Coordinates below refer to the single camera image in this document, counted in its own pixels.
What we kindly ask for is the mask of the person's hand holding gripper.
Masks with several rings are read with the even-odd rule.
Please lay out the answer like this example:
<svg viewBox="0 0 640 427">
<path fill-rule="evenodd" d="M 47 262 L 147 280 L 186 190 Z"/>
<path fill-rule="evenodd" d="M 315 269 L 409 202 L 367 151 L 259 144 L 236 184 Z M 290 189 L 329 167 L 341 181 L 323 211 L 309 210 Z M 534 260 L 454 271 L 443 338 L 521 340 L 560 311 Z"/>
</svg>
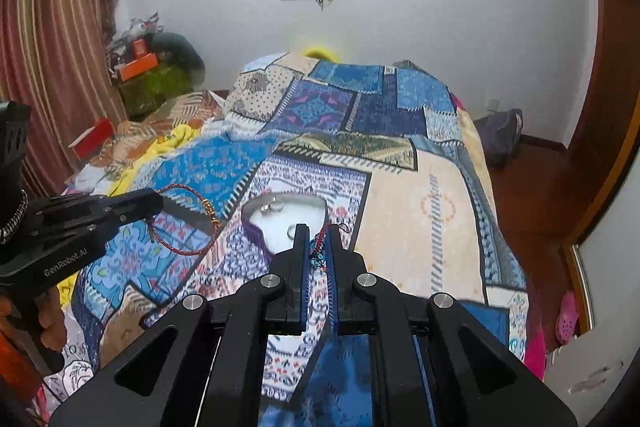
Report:
<svg viewBox="0 0 640 427">
<path fill-rule="evenodd" d="M 45 294 L 35 300 L 35 303 L 38 307 L 38 321 L 43 328 L 40 341 L 44 347 L 61 352 L 67 341 L 67 331 L 58 288 L 56 286 L 49 288 Z M 6 338 L 16 343 L 17 330 L 8 321 L 8 316 L 12 312 L 11 300 L 2 296 L 0 307 L 1 332 Z"/>
</svg>

